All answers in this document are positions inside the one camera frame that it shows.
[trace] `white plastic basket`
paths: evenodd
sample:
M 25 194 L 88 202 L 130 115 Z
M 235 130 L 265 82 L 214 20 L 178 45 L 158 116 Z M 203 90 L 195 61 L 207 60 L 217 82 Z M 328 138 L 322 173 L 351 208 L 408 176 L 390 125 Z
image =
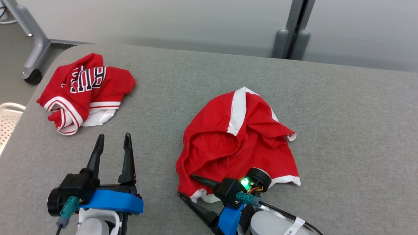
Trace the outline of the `white plastic basket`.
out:
M 25 106 L 20 104 L 4 103 L 0 105 L 0 155 L 24 110 Z

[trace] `teal connector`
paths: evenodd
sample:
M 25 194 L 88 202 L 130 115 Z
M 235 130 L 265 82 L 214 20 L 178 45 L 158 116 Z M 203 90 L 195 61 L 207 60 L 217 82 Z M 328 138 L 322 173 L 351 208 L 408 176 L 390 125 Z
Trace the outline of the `teal connector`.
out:
M 66 228 L 68 223 L 70 222 L 71 216 L 77 211 L 80 202 L 76 197 L 69 197 L 67 202 L 62 208 L 61 212 L 59 213 L 60 217 L 56 222 L 56 225 L 61 228 Z
M 260 202 L 262 202 L 261 197 L 255 197 L 248 193 L 238 192 L 235 196 L 235 199 L 244 204 L 250 204 L 253 206 L 260 207 Z

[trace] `black cord on floor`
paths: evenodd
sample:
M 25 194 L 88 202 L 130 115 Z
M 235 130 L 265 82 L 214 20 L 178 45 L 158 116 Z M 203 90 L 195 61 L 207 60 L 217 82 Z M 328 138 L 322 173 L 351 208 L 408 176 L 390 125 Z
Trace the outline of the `black cord on floor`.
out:
M 59 233 L 61 232 L 61 229 L 62 229 L 62 225 L 59 225 L 58 226 L 58 230 L 56 231 L 56 234 L 55 235 L 59 235 Z
M 274 206 L 272 206 L 272 205 L 270 205 L 270 204 L 267 204 L 267 203 L 265 203 L 265 202 L 260 202 L 260 204 L 261 205 L 263 205 L 263 206 L 265 206 L 265 207 L 268 207 L 268 208 L 270 208 L 270 209 L 272 209 L 272 210 L 275 210 L 275 211 L 277 211 L 277 212 L 279 212 L 279 213 L 281 213 L 281 214 L 283 214 L 284 216 L 286 216 L 287 218 L 289 218 L 289 219 L 291 219 L 291 220 L 296 220 L 296 216 L 294 216 L 294 215 L 292 215 L 292 214 L 290 214 L 290 213 L 288 213 L 288 212 L 286 212 L 286 211 L 284 211 L 284 210 L 280 210 L 279 208 L 277 208 L 277 207 L 274 207 Z M 310 223 L 308 223 L 308 222 L 306 222 L 305 221 L 305 224 L 303 225 L 305 228 L 307 228 L 307 229 L 309 229 L 308 228 L 308 226 L 309 227 L 311 227 L 313 230 L 315 230 L 315 232 L 317 232 L 319 235 L 323 235 L 317 228 L 315 228 L 313 225 L 311 225 Z

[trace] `gray table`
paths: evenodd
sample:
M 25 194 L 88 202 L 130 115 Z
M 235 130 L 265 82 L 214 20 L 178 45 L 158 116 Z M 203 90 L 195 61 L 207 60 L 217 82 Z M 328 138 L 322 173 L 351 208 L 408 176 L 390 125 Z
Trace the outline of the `gray table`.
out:
M 55 69 L 82 56 L 131 71 L 137 81 L 103 126 L 57 133 L 35 100 Z M 85 167 L 105 134 L 99 177 L 115 183 L 125 132 L 132 134 L 143 215 L 128 234 L 211 234 L 176 196 L 182 135 L 212 98 L 243 86 L 257 92 L 298 133 L 289 143 L 302 185 L 263 196 L 324 234 L 418 231 L 418 74 L 139 46 L 83 45 L 46 72 L 0 157 L 1 234 L 53 234 L 49 192 Z M 219 211 L 220 203 L 206 205 Z M 75 234 L 76 217 L 63 235 Z

